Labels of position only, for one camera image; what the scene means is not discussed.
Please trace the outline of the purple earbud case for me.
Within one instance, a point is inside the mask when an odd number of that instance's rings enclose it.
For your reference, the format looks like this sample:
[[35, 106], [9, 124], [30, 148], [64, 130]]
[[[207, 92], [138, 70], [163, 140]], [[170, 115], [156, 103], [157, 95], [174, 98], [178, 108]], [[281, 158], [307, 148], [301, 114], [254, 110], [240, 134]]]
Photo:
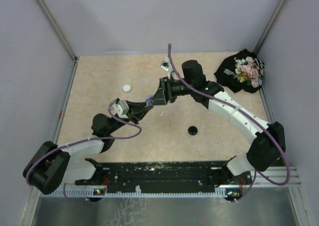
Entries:
[[152, 103], [151, 103], [152, 98], [153, 98], [153, 95], [148, 95], [148, 96], [146, 97], [145, 103], [146, 103], [147, 106], [152, 106]]

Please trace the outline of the black earbud case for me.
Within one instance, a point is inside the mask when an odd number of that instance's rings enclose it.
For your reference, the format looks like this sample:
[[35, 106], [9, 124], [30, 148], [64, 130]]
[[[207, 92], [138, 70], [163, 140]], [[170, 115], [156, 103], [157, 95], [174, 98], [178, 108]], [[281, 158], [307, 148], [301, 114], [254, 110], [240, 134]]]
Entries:
[[196, 135], [198, 133], [198, 129], [195, 126], [190, 126], [188, 128], [188, 133], [192, 136]]

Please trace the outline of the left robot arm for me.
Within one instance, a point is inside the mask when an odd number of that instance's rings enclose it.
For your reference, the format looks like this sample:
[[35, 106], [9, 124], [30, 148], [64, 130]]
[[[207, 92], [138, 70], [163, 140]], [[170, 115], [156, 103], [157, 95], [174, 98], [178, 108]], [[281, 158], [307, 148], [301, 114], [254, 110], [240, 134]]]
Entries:
[[59, 186], [73, 184], [76, 181], [101, 183], [104, 178], [102, 170], [92, 163], [89, 156], [104, 153], [117, 140], [112, 133], [128, 125], [142, 129], [138, 125], [153, 106], [147, 102], [130, 102], [115, 100], [108, 107], [109, 115], [97, 114], [92, 121], [93, 133], [82, 140], [57, 145], [51, 141], [44, 142], [25, 167], [22, 175], [30, 186], [36, 187], [43, 194], [54, 192]]

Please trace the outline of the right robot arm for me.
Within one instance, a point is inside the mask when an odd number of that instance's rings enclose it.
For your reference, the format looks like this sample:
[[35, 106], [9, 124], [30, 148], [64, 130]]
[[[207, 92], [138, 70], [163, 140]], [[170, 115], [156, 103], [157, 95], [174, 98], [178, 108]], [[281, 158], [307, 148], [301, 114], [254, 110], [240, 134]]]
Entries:
[[219, 84], [206, 80], [202, 66], [196, 60], [182, 64], [183, 79], [173, 78], [175, 71], [168, 58], [161, 67], [168, 76], [160, 78], [155, 94], [146, 98], [148, 106], [167, 105], [179, 96], [191, 95], [197, 103], [224, 117], [250, 143], [247, 153], [235, 156], [226, 164], [222, 172], [225, 182], [234, 184], [246, 171], [264, 172], [285, 152], [284, 127], [278, 122], [271, 124], [256, 117], [235, 102]]

